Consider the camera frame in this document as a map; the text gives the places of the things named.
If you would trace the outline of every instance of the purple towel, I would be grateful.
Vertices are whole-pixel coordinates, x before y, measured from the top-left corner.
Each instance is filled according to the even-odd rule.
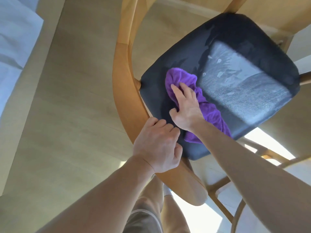
[[[206,121],[212,123],[216,128],[225,133],[227,136],[231,137],[230,130],[224,120],[221,117],[220,111],[212,103],[209,103],[202,94],[202,89],[196,86],[196,75],[189,74],[185,70],[180,68],[172,68],[167,71],[165,79],[166,91],[169,94],[169,97],[175,102],[178,106],[177,99],[173,90],[171,89],[171,84],[174,84],[179,89],[179,83],[182,82],[190,87],[196,93],[196,98],[199,102],[200,109],[202,111],[203,117]],[[191,132],[186,132],[185,141],[192,143],[202,143],[198,137],[196,137]]]

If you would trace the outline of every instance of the right hand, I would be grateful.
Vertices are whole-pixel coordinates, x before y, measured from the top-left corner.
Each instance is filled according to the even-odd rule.
[[[142,158],[155,173],[176,168],[183,152],[177,143],[179,135],[179,128],[150,117],[134,142],[133,157]]]
[[[179,104],[179,112],[177,112],[176,108],[173,108],[169,111],[169,114],[178,127],[192,132],[195,125],[205,121],[205,119],[200,110],[195,92],[184,83],[180,83],[180,86],[184,93],[177,86],[171,84]]]

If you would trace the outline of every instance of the curved wooden backrest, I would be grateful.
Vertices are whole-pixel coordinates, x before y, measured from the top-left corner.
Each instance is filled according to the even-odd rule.
[[[112,86],[115,104],[122,124],[132,143],[149,118],[136,87],[132,69],[132,46],[138,27],[155,0],[123,0],[119,34],[115,48]],[[157,176],[182,199],[202,205],[207,190],[182,159],[179,166]]]
[[[282,163],[278,167],[311,185],[311,156],[294,158]],[[259,221],[244,200],[241,200],[232,221],[231,233],[248,232],[269,233],[270,231]]]

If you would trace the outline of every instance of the chair seat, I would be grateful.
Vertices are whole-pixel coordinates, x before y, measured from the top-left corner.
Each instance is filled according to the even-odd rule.
[[[197,86],[216,105],[235,140],[273,116],[299,91],[290,58],[249,18],[223,13],[193,30],[166,51],[142,76],[140,94],[154,117],[173,121],[176,107],[165,89],[167,70],[178,67],[198,77]],[[210,154],[203,144],[178,142],[183,156]]]

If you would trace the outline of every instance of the shorts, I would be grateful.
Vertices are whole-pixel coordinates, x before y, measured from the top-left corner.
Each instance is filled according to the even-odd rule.
[[[123,233],[163,233],[161,221],[146,209],[131,212]]]

